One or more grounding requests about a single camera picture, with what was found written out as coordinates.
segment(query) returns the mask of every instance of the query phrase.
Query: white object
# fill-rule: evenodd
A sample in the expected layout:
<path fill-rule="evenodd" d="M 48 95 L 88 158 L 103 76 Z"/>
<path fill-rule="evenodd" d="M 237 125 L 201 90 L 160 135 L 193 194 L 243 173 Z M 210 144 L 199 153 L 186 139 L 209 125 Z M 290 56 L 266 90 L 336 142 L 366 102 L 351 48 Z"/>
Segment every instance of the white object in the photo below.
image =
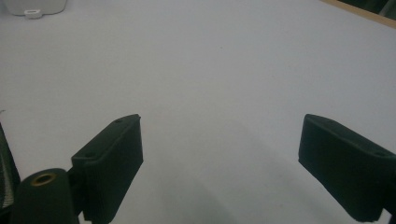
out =
<path fill-rule="evenodd" d="M 8 11 L 15 16 L 38 19 L 43 15 L 62 12 L 67 0 L 4 0 Z"/>

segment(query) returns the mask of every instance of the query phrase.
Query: white table surface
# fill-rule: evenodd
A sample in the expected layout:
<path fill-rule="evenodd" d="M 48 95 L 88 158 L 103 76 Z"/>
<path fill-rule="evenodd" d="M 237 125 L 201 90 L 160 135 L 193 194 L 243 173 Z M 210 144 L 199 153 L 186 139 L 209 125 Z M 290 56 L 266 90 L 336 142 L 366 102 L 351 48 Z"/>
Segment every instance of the white table surface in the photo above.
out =
<path fill-rule="evenodd" d="M 396 30 L 318 0 L 0 3 L 0 110 L 22 178 L 138 113 L 113 223 L 357 223 L 298 163 L 303 118 L 396 152 Z"/>

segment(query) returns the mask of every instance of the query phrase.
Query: black plastic part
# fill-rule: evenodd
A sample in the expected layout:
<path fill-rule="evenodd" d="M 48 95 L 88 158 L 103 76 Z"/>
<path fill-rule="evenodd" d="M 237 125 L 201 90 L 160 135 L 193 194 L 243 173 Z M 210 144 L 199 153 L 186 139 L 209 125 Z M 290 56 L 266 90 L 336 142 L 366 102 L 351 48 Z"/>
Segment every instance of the black plastic part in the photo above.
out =
<path fill-rule="evenodd" d="M 299 162 L 356 220 L 395 215 L 393 153 L 331 119 L 306 115 Z"/>
<path fill-rule="evenodd" d="M 396 224 L 396 216 L 390 218 L 389 224 Z"/>
<path fill-rule="evenodd" d="M 7 207 L 14 203 L 14 194 L 21 183 L 14 159 L 0 123 L 0 214 L 6 214 Z"/>
<path fill-rule="evenodd" d="M 82 209 L 86 220 L 109 223 L 143 163 L 140 117 L 131 115 L 111 122 L 72 157 L 72 162 L 69 175 L 75 212 Z"/>
<path fill-rule="evenodd" d="M 12 209 L 12 205 L 10 205 L 10 206 L 8 206 L 6 208 L 3 208 L 0 211 L 0 223 L 1 224 L 9 223 L 9 219 L 11 217 L 11 209 Z"/>
<path fill-rule="evenodd" d="M 21 182 L 10 224 L 27 223 L 78 224 L 65 170 L 41 171 Z"/>

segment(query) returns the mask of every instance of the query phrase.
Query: white tabletop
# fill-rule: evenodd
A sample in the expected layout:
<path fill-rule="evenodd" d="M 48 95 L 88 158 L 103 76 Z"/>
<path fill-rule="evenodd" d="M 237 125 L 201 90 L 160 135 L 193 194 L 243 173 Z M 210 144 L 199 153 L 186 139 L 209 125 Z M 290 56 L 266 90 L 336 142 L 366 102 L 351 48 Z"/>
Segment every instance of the white tabletop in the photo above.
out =
<path fill-rule="evenodd" d="M 396 30 L 313 0 L 0 4 L 0 110 L 22 178 L 138 113 L 113 223 L 357 223 L 298 163 L 303 118 L 396 152 Z"/>

